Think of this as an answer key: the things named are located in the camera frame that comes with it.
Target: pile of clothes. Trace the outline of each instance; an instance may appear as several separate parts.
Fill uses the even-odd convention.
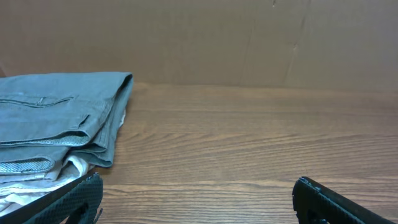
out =
[[[131,73],[0,78],[0,217],[113,164]]]

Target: wooden table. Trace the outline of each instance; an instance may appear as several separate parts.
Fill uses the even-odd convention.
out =
[[[398,94],[136,83],[99,223],[298,223],[309,176],[398,222]]]

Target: blue denim fabric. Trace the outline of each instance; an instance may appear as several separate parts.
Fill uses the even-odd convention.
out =
[[[0,78],[0,174],[48,171],[65,147],[92,164],[111,166],[132,84],[125,72]],[[10,167],[15,172],[2,172]]]

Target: light blue fabric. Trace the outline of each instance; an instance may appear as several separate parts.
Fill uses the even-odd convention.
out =
[[[18,167],[10,174],[34,173],[18,164],[33,158],[45,159],[37,170],[50,170],[64,147],[92,164],[111,166],[132,85],[126,72],[0,78],[0,174],[10,167]]]

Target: brown wall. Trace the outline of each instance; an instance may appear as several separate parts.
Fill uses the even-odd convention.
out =
[[[3,0],[6,75],[398,90],[396,0]]]

